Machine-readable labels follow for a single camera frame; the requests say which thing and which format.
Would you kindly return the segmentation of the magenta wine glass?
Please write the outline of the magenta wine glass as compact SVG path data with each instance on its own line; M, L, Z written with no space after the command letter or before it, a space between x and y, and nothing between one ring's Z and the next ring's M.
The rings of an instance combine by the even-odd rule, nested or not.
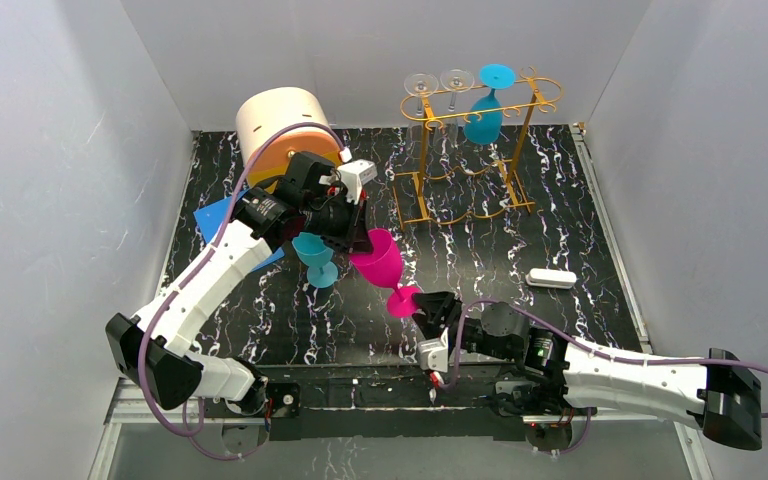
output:
M371 253L352 253L349 260L360 274L372 285L388 288L392 293L387 299L386 309L396 318L410 317L419 309L413 295L421 289L415 285L400 284L404 269L401 250L391 232L384 228L369 231Z

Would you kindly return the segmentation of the light blue wine glass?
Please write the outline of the light blue wine glass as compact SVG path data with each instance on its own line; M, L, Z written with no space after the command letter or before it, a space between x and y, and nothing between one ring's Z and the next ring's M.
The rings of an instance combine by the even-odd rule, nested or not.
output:
M334 251L315 234L302 232L291 241L298 259L307 267L308 283L318 289L331 287L338 278Z

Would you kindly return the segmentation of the white cylindrical drawer box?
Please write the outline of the white cylindrical drawer box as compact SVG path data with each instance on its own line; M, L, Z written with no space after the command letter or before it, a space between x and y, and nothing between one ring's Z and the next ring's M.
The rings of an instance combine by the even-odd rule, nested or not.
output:
M318 99L299 87L279 87L260 92L237 111L235 117L241 157L246 163L265 141L279 130L298 123L329 124ZM312 127L297 128L273 141L247 176L250 186L286 172L290 155L309 151L339 166L340 148L327 132Z

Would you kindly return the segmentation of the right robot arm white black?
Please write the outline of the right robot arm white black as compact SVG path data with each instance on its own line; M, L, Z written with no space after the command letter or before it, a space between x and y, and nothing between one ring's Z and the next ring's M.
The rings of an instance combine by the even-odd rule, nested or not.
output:
M660 357L540 328L505 302L470 318L452 292L411 299L412 318L425 337L420 366L436 387L455 374L461 350L510 362L511 380L498 382L483 401L501 416L566 417L608 408L698 427L735 449L762 446L761 382L728 350L712 348L702 359Z

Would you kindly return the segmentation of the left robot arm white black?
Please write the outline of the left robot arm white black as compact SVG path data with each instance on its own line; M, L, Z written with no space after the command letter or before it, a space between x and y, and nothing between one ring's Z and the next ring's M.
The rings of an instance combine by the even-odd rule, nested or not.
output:
M274 188L250 187L195 260L135 314L114 315L105 332L116 366L164 410L192 397L246 401L265 378L242 360L197 354L202 326L228 295L275 251L301 233L341 253L371 251L364 187L377 175L369 160L335 166L294 154Z

